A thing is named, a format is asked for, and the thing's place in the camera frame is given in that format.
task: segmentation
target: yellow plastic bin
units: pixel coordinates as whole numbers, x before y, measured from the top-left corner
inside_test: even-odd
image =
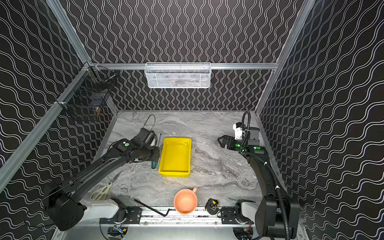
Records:
[[[159,173],[163,177],[189,177],[192,140],[184,137],[164,139]]]

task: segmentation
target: black wire basket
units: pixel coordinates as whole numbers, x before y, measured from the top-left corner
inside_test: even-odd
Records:
[[[115,71],[100,66],[90,67],[65,104],[67,116],[83,122],[103,119],[115,81]]]

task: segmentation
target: white wire basket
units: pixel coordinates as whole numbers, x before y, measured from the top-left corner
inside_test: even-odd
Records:
[[[146,63],[150,88],[209,88],[211,63]]]

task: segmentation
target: gray marble countertop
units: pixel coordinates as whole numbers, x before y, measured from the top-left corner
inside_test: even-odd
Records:
[[[133,198],[151,206],[173,206],[175,194],[181,189],[198,188],[198,206],[205,206],[209,198],[220,206],[234,206],[238,199],[260,202],[261,190],[246,159],[235,151],[221,148],[217,138],[234,136],[232,125],[240,122],[243,112],[119,112],[109,145],[122,138],[133,138],[150,114],[156,116],[153,131],[160,136],[160,153],[166,137],[192,139],[191,173],[189,177],[163,177],[151,162],[126,164],[103,179],[91,192],[113,181],[110,196],[118,197],[127,205],[136,205]],[[147,123],[151,128],[153,118]],[[251,127],[257,127],[251,116]],[[264,146],[261,136],[260,145]]]

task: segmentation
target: patterned wall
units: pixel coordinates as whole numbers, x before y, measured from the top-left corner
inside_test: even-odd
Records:
[[[149,88],[144,71],[121,71],[112,97],[120,110],[254,110],[271,70],[213,71],[210,88]]]
[[[68,179],[92,163],[112,120],[106,109],[99,122],[76,122],[62,111],[0,193],[0,239],[51,239],[56,226],[39,203],[43,185]]]
[[[276,62],[303,0],[62,0],[95,63]]]
[[[317,0],[262,121],[310,239],[384,239],[384,1]]]
[[[81,67],[44,0],[0,1],[0,167]]]

